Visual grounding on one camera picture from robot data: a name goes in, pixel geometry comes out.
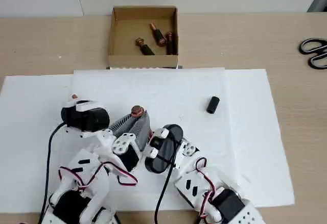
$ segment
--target red and white wire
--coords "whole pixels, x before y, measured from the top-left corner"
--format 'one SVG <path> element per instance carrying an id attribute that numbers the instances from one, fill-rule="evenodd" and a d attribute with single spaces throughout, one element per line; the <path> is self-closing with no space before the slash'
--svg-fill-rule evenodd
<path id="1" fill-rule="evenodd" d="M 206 218 L 208 217 L 208 215 L 204 213 L 204 210 L 205 210 L 205 206 L 206 206 L 207 202 L 210 201 L 210 200 L 212 200 L 212 197 L 215 196 L 215 194 L 216 194 L 216 187 L 213 184 L 213 182 L 201 171 L 201 169 L 198 168 L 198 163 L 200 161 L 202 161 L 202 160 L 204 160 L 202 167 L 206 167 L 207 159 L 205 157 L 201 157 L 201 158 L 199 158 L 196 161 L 196 163 L 195 163 L 195 169 L 199 173 L 201 173 L 203 175 L 203 177 L 206 179 L 206 181 L 209 183 L 210 188 L 211 188 L 211 191 L 208 191 L 207 193 L 204 194 L 204 198 L 203 198 L 203 201 L 202 201 L 201 209 L 200 209 L 200 212 L 199 212 L 199 217 L 200 217 L 200 219 L 202 219 L 204 221 L 205 224 L 211 224 L 211 223 L 207 222 Z"/>
<path id="2" fill-rule="evenodd" d="M 97 170 L 95 171 L 95 173 L 92 175 L 92 177 L 90 178 L 90 180 L 88 181 L 87 184 L 84 184 L 82 178 L 75 172 L 73 172 L 71 169 L 67 168 L 67 167 L 64 167 L 64 166 L 61 166 L 59 167 L 59 170 L 58 170 L 58 174 L 59 174 L 59 178 L 61 179 L 62 176 L 61 176 L 61 170 L 66 170 L 68 171 L 69 173 L 71 173 L 73 176 L 74 176 L 74 179 L 77 181 L 77 184 L 78 184 L 78 188 L 79 190 L 84 190 L 86 187 L 88 187 L 92 181 L 95 179 L 97 173 L 100 171 L 100 169 L 102 167 L 104 167 L 106 164 L 110 164 L 112 165 L 116 170 L 118 170 L 122 175 L 124 176 L 127 176 L 128 178 L 131 178 L 134 182 L 133 183 L 123 183 L 120 181 L 120 177 L 117 176 L 117 180 L 118 180 L 118 183 L 122 186 L 136 186 L 137 183 L 138 183 L 138 180 L 135 176 L 133 176 L 131 173 L 121 169 L 120 167 L 118 167 L 117 165 L 115 165 L 114 163 L 112 162 L 103 162 L 100 164 L 100 166 L 97 168 Z"/>

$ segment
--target light wood surface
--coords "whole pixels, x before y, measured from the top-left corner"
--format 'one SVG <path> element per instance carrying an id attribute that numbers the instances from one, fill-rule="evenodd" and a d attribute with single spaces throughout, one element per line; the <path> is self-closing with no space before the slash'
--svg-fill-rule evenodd
<path id="1" fill-rule="evenodd" d="M 261 209 L 268 224 L 326 223 L 327 71 L 309 68 L 308 57 L 297 51 L 305 38 L 327 38 L 326 22 L 326 13 L 179 16 L 180 65 L 267 69 L 296 201 Z M 107 16 L 0 19 L 0 76 L 104 68 L 109 28 Z M 195 215 L 162 211 L 159 223 L 190 224 Z M 119 217 L 122 224 L 153 223 L 152 212 Z M 0 223 L 36 219 L 37 214 L 0 215 Z"/>

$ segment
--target black wire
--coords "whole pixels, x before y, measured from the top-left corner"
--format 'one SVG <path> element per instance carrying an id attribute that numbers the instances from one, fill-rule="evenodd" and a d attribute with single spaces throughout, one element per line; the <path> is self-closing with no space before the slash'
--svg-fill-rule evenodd
<path id="1" fill-rule="evenodd" d="M 66 123 L 61 123 L 56 127 L 56 129 L 52 132 L 50 138 L 49 138 L 49 145 L 48 145 L 48 158 L 46 159 L 46 175 L 45 175 L 45 190 L 44 190 L 44 199 L 43 199 L 43 205 L 42 205 L 42 210 L 41 214 L 39 217 L 38 224 L 42 223 L 43 215 L 44 215 L 44 210 L 45 210 L 45 205 L 46 205 L 46 200 L 48 198 L 48 184 L 49 184 L 49 166 L 50 166 L 50 155 L 51 155 L 51 143 L 52 143 L 52 138 L 54 135 L 59 131 L 61 127 L 63 127 Z"/>
<path id="2" fill-rule="evenodd" d="M 171 176 L 171 174 L 173 172 L 173 168 L 175 167 L 177 146 L 176 146 L 176 141 L 175 140 L 173 140 L 173 143 L 174 143 L 174 154 L 173 154 L 173 157 L 171 158 L 172 163 L 170 165 L 165 184 L 163 185 L 163 188 L 162 188 L 162 191 L 161 191 L 161 194 L 160 194 L 160 197 L 159 197 L 159 200 L 158 200 L 157 206 L 155 208 L 155 212 L 154 212 L 154 223 L 155 224 L 158 224 L 158 212 L 159 212 L 160 204 L 161 204 L 162 198 L 164 197 L 167 185 L 169 183 L 170 176 Z"/>

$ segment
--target white plastic part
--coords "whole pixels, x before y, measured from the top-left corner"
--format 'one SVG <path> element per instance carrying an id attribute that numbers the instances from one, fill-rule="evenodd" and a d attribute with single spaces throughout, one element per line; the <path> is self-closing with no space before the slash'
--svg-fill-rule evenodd
<path id="1" fill-rule="evenodd" d="M 187 142 L 185 144 L 185 148 L 183 150 L 183 155 L 184 156 L 192 156 L 196 151 L 196 147 L 192 145 L 190 142 Z"/>
<path id="2" fill-rule="evenodd" d="M 159 128 L 153 132 L 153 137 L 165 139 L 167 138 L 168 134 L 169 134 L 169 130 L 167 130 L 166 128 Z"/>
<path id="3" fill-rule="evenodd" d="M 97 133 L 97 138 L 100 141 L 101 145 L 108 148 L 111 151 L 111 146 L 117 138 L 113 135 L 112 130 L 105 129 Z"/>
<path id="4" fill-rule="evenodd" d="M 224 183 L 220 180 L 215 167 L 205 167 L 201 171 L 210 178 L 216 188 L 222 187 Z M 175 183 L 176 188 L 194 206 L 196 211 L 200 211 L 204 199 L 204 194 L 211 190 L 210 184 L 204 176 L 193 170 L 185 174 Z M 204 212 L 210 216 L 214 222 L 221 220 L 220 212 L 211 204 L 205 206 Z"/>
<path id="5" fill-rule="evenodd" d="M 94 148 L 94 152 L 99 155 L 101 162 L 109 161 L 115 164 L 116 166 L 118 166 L 119 168 L 123 169 L 124 171 L 127 171 L 121 159 L 116 154 L 112 153 L 111 149 L 109 151 L 106 147 L 98 146 Z M 107 167 L 110 169 L 110 172 L 112 172 L 113 174 L 117 176 L 125 177 L 124 174 L 122 174 L 119 170 L 114 168 L 112 165 L 108 164 Z"/>
<path id="6" fill-rule="evenodd" d="M 67 103 L 64 104 L 64 108 L 71 108 L 77 104 L 77 102 L 81 101 L 80 99 L 73 99 Z"/>
<path id="7" fill-rule="evenodd" d="M 154 147 L 151 147 L 150 144 L 148 143 L 145 146 L 142 154 L 143 154 L 144 157 L 148 157 L 148 158 L 154 159 L 155 157 L 157 157 L 158 152 L 159 152 L 158 149 L 156 149 Z"/>
<path id="8" fill-rule="evenodd" d="M 128 146 L 133 145 L 135 143 L 135 139 L 136 136 L 134 134 L 124 133 L 112 144 L 113 153 L 116 155 L 124 154 L 125 152 L 127 152 Z"/>
<path id="9" fill-rule="evenodd" d="M 76 104 L 77 112 L 85 112 L 85 111 L 88 111 L 88 110 L 91 110 L 94 108 L 103 108 L 104 109 L 104 106 L 102 106 L 99 102 L 94 102 L 94 101 Z"/>
<path id="10" fill-rule="evenodd" d="M 245 207 L 228 224 L 265 224 L 259 210 L 249 200 L 243 203 Z"/>

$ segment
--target black cylinder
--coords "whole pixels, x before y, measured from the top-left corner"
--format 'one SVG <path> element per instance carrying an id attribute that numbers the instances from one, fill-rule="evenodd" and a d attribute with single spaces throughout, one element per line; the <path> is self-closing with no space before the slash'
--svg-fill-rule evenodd
<path id="1" fill-rule="evenodd" d="M 140 49 L 141 49 L 141 52 L 143 53 L 143 55 L 146 55 L 146 56 L 154 55 L 154 53 L 152 52 L 150 47 L 148 47 L 147 44 L 142 45 L 140 47 Z"/>
<path id="2" fill-rule="evenodd" d="M 211 97 L 211 100 L 209 102 L 208 107 L 206 108 L 206 111 L 211 114 L 215 113 L 219 101 L 220 99 L 218 97 L 216 96 Z"/>
<path id="3" fill-rule="evenodd" d="M 174 54 L 174 43 L 172 41 L 167 40 L 167 55 Z"/>
<path id="4" fill-rule="evenodd" d="M 166 45 L 166 39 L 164 38 L 164 36 L 162 35 L 159 29 L 153 30 L 153 36 L 159 46 Z"/>

